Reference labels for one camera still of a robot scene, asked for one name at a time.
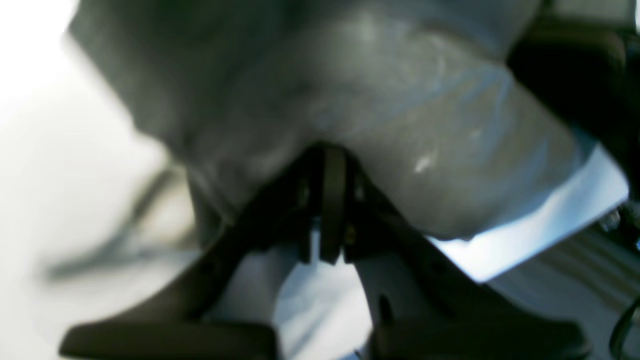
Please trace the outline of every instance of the gray cloth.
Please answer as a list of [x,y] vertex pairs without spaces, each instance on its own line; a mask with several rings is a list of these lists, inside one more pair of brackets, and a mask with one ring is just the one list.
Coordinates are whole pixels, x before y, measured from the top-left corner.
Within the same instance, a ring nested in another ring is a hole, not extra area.
[[583,159],[502,63],[527,0],[83,0],[70,30],[232,224],[316,141],[439,238],[535,210]]

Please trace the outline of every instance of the gray fabric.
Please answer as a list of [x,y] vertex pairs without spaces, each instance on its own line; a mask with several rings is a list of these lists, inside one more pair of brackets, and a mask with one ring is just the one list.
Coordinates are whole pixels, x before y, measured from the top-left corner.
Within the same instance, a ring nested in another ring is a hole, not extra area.
[[226,222],[323,140],[457,238],[528,214],[582,163],[502,64],[539,1],[515,3],[83,0],[70,29]]

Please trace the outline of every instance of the white fabric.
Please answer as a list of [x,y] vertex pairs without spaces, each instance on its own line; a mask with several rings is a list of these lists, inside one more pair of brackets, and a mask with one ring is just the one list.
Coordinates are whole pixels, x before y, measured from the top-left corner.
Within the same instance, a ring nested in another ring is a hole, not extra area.
[[538,3],[84,1],[71,30],[227,222],[328,141],[425,233],[468,238],[535,210],[584,160],[502,64]]

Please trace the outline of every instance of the bolt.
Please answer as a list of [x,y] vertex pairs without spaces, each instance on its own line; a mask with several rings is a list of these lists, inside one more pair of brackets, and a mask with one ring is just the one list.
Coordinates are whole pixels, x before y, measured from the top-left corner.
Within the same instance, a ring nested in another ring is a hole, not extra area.
[[606,233],[610,233],[620,226],[620,213],[618,213],[618,210],[614,210],[603,216],[599,222],[602,230]]

